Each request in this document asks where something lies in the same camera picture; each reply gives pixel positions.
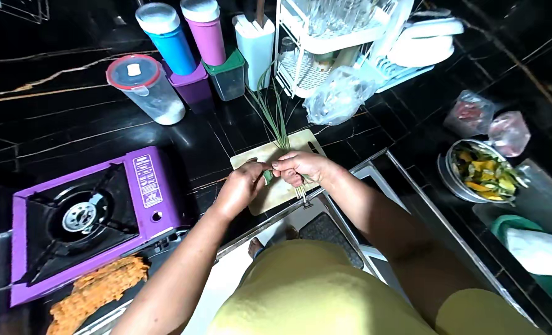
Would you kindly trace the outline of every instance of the green towel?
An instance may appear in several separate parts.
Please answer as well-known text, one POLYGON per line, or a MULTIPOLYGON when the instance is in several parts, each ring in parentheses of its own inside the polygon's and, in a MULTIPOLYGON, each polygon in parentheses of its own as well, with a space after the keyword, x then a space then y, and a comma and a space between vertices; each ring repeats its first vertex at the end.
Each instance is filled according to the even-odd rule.
MULTIPOLYGON (((543 229, 531 220, 519 217, 518 215, 502 215, 491 224, 491 232, 499 239, 499 241, 507 248, 506 230, 515 228, 520 230, 532 230, 544 232, 543 229)), ((552 275, 536 275, 530 274, 552 297, 552 275)))

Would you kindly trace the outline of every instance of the portable gas stove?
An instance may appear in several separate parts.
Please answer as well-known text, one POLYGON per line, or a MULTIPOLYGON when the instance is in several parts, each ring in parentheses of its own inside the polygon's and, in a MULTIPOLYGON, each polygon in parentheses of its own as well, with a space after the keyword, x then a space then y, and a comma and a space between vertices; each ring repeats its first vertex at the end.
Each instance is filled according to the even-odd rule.
POLYGON ((168 172, 147 147, 13 194, 11 306, 173 234, 168 172))

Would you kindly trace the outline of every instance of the yellow shirt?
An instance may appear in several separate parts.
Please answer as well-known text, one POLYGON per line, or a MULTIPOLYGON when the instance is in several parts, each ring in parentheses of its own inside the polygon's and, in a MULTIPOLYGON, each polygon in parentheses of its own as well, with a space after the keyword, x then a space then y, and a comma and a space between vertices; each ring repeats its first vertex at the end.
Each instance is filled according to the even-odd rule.
POLYGON ((262 252, 207 333, 543 334, 501 297, 478 289, 452 294, 434 331, 398 293, 352 267, 342 248, 310 240, 286 241, 262 252))

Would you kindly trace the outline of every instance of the meat in plastic bag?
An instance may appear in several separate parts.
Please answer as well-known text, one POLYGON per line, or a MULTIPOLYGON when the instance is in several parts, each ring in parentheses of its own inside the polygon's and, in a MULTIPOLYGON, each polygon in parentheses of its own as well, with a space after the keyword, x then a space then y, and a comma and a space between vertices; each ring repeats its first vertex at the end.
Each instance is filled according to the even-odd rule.
POLYGON ((465 89, 458 96, 443 125, 463 138, 485 134, 496 111, 494 103, 465 89))
POLYGON ((505 157, 519 156, 530 140, 530 131, 519 111, 507 111, 496 117, 488 133, 495 149, 505 157))
POLYGON ((307 121, 316 125, 339 125, 351 118, 377 89, 376 81, 366 78, 360 70, 338 67, 305 99, 307 121))

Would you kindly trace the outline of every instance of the cutting board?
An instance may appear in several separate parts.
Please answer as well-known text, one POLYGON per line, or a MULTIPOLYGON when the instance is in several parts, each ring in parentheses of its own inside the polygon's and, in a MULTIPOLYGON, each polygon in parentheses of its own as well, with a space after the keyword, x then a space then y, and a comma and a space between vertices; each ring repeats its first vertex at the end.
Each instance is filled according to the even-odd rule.
MULTIPOLYGON (((310 153, 311 148, 307 142, 311 142, 317 152, 325 156, 324 150, 321 148, 315 139, 314 134, 311 133, 311 130, 309 129, 289 135, 288 140, 290 141, 290 147, 292 150, 307 151, 310 153)), ((247 162, 247 160, 253 157, 257 157, 258 162, 270 163, 278 160, 278 158, 284 154, 285 152, 280 150, 276 146, 275 142, 270 142, 262 145, 261 147, 254 148, 231 157, 231 165, 233 166, 233 169, 238 169, 241 165, 247 162)), ((304 185, 305 191, 309 191, 317 186, 319 186, 317 183, 304 185)), ((295 188, 280 178, 274 178, 272 179, 270 185, 259 191, 257 197, 249 204, 249 210, 252 215, 258 216, 268 209, 272 209, 293 198, 296 198, 295 188)))

